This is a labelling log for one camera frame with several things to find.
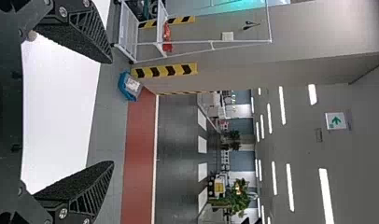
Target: sign on wall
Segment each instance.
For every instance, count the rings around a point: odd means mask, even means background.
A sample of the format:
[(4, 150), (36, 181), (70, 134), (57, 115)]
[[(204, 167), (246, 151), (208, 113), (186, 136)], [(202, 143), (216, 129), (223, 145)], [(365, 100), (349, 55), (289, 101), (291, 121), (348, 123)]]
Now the sign on wall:
[(327, 130), (347, 129), (344, 112), (326, 113)]

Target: red fire extinguisher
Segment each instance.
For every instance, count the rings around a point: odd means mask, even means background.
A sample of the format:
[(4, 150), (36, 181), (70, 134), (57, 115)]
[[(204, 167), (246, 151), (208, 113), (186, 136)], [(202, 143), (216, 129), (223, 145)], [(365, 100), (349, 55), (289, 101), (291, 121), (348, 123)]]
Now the red fire extinguisher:
[[(169, 24), (167, 22), (163, 25), (163, 41), (167, 41), (167, 42), (172, 41), (170, 27), (169, 27)], [(165, 51), (165, 52), (172, 52), (173, 45), (172, 44), (163, 44), (162, 48), (163, 48), (163, 51)]]

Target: blue trash bin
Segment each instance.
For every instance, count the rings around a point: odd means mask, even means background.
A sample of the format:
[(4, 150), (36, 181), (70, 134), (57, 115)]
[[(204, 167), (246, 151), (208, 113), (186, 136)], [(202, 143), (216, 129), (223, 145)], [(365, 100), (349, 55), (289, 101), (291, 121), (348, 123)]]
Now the blue trash bin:
[(136, 102), (143, 89), (143, 84), (132, 77), (128, 71), (125, 71), (120, 74), (118, 87), (129, 101)]

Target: gray floor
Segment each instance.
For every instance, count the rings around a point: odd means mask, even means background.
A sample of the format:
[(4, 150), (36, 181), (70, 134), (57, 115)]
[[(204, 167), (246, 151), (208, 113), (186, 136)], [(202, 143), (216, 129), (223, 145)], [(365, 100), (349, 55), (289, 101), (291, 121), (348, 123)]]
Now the gray floor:
[[(117, 11), (116, 6), (111, 4), (107, 25), (109, 37), (112, 37)], [(96, 220), (98, 224), (120, 224), (121, 214), (128, 102), (118, 89), (118, 80), (119, 74), (129, 69), (130, 65), (116, 49), (113, 49), (113, 57), (114, 63), (103, 64), (100, 70), (87, 160), (87, 166), (98, 161), (115, 163), (110, 188)]]
[[(158, 164), (155, 223), (197, 223), (198, 195), (207, 181), (198, 182), (198, 164), (208, 173), (219, 168), (219, 134), (207, 122), (197, 122), (196, 95), (161, 96), (158, 128)], [(207, 154), (198, 152), (198, 136), (207, 139)]]

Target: yellow and black striped barrier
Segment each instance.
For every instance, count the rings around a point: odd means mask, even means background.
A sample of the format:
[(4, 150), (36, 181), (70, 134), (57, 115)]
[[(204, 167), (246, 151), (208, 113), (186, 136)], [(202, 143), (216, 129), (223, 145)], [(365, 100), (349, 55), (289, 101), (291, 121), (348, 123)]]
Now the yellow and black striped barrier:
[(178, 77), (198, 74), (197, 63), (180, 63), (153, 67), (133, 68), (131, 75), (136, 78)]
[(174, 91), (174, 92), (160, 92), (158, 95), (189, 95), (189, 94), (199, 94), (199, 93), (211, 93), (213, 91)]
[[(194, 16), (186, 16), (186, 17), (175, 17), (170, 18), (167, 20), (167, 23), (169, 25), (178, 25), (178, 24), (187, 24), (187, 23), (194, 23), (195, 17)], [(139, 24), (139, 29), (147, 29), (147, 28), (155, 28), (157, 27), (157, 20), (150, 20), (145, 21)]]

